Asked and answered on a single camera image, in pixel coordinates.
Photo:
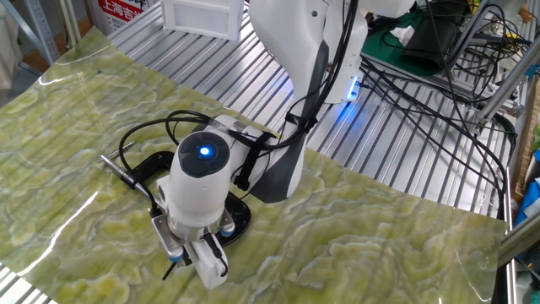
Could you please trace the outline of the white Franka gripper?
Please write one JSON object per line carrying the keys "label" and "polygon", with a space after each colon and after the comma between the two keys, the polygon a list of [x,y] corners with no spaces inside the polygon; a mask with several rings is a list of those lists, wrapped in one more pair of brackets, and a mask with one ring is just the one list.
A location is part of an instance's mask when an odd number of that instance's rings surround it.
{"label": "white Franka gripper", "polygon": [[208,289],[223,284],[228,261],[214,233],[221,226],[224,198],[213,198],[205,187],[175,182],[171,176],[160,178],[157,185],[164,213],[156,218],[156,232],[168,259],[193,264]]}

